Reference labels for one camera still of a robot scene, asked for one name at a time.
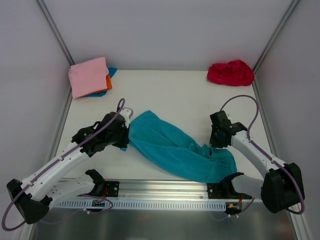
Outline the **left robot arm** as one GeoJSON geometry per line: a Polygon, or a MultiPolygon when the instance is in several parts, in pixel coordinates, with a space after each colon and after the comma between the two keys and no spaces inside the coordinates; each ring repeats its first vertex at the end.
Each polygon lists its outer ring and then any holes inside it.
{"type": "Polygon", "coordinates": [[[106,114],[103,120],[81,128],[66,148],[37,172],[23,180],[8,182],[9,196],[24,223],[31,225],[40,221],[55,205],[70,198],[105,196],[107,184],[95,169],[87,170],[74,180],[61,182],[61,179],[107,146],[126,148],[132,115],[133,110],[126,107],[106,114]]]}

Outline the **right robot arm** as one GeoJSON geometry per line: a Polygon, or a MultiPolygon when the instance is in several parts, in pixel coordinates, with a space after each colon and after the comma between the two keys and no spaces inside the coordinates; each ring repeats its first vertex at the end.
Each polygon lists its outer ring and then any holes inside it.
{"type": "Polygon", "coordinates": [[[246,157],[259,171],[262,179],[249,177],[242,172],[226,176],[215,189],[216,194],[235,198],[239,194],[260,199],[272,213],[288,210],[300,204],[305,209],[305,193],[302,173],[295,163],[286,163],[262,149],[249,129],[240,122],[231,122],[225,111],[210,115],[211,136],[209,144],[215,148],[233,147],[246,157]]]}

